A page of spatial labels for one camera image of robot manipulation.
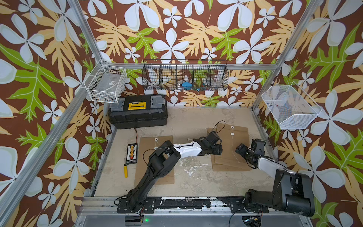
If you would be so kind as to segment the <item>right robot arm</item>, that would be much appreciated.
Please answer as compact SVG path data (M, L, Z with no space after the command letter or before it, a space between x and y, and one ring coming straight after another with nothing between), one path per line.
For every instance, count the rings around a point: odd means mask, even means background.
M259 169L274 178L271 192L248 190L244 197L244 207L253 211L271 208L276 211L312 217L315 213L312 182L306 174L289 170L273 158L265 156L263 140L252 140L250 147L240 144L235 153L246 160L252 169Z

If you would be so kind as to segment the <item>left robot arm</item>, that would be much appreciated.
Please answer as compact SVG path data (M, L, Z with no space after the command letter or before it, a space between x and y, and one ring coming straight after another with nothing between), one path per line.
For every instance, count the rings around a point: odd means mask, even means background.
M222 152L222 139L216 131L185 144L164 142L149 156L145 174L137 186L126 195L127 203L123 210L129 210L131 213L140 211L157 180L168 175L180 159L207 155L220 156Z

